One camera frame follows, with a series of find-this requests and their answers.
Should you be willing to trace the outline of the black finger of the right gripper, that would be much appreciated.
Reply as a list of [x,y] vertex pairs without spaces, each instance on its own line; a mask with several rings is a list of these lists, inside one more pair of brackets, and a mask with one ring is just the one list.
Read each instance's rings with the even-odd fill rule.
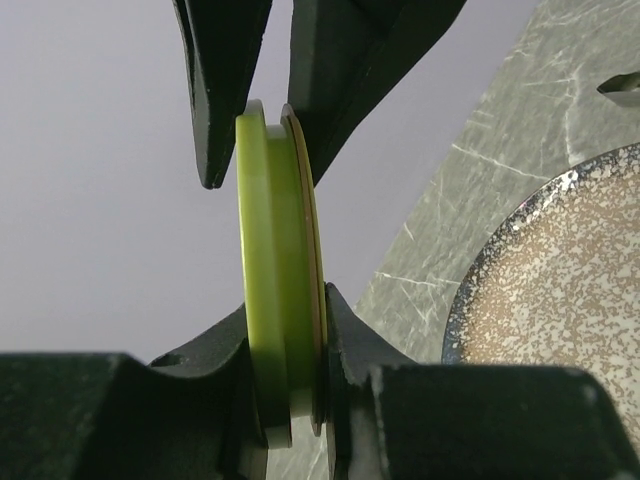
[[294,2],[288,103],[301,123],[315,182],[462,8],[457,0]]
[[184,44],[196,165],[202,186],[222,185],[272,3],[174,0]]

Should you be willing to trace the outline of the green round lid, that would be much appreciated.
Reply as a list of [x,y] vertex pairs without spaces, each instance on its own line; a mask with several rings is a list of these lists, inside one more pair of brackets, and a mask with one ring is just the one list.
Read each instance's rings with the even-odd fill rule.
[[291,106],[268,124],[259,100],[236,123],[237,193],[249,349],[259,423],[271,449],[306,417],[326,418],[327,311],[309,155]]

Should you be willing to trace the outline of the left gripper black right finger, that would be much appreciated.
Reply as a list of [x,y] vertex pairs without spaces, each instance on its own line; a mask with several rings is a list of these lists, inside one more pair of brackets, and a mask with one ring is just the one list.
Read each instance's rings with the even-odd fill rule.
[[325,287],[333,479],[635,479],[613,402],[567,367],[420,364]]

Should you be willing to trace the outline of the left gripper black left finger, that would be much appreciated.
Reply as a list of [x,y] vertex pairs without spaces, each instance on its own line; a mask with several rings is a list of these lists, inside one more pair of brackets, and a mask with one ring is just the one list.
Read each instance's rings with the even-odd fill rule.
[[1,358],[5,479],[262,479],[267,458],[243,310],[150,364]]

